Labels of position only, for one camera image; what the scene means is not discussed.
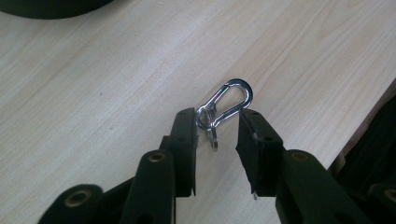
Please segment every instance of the black object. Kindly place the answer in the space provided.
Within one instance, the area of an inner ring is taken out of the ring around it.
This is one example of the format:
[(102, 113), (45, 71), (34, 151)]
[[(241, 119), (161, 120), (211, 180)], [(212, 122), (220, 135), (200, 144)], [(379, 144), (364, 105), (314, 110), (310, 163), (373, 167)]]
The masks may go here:
[(176, 197), (195, 192), (197, 143), (195, 110), (182, 110), (160, 150), (142, 157), (134, 178), (105, 193), (95, 185), (68, 189), (39, 223), (176, 223)]
[(239, 113), (236, 150), (252, 190), (276, 196), (282, 223), (371, 223), (313, 155), (285, 150), (260, 113)]
[(0, 11), (32, 19), (75, 17), (106, 5), (112, 0), (0, 0)]
[(275, 197), (278, 165), (285, 148), (282, 139), (260, 113), (250, 109), (239, 113), (236, 151), (247, 172), (251, 192)]
[(378, 223), (396, 223), (396, 97), (346, 155), (337, 180)]

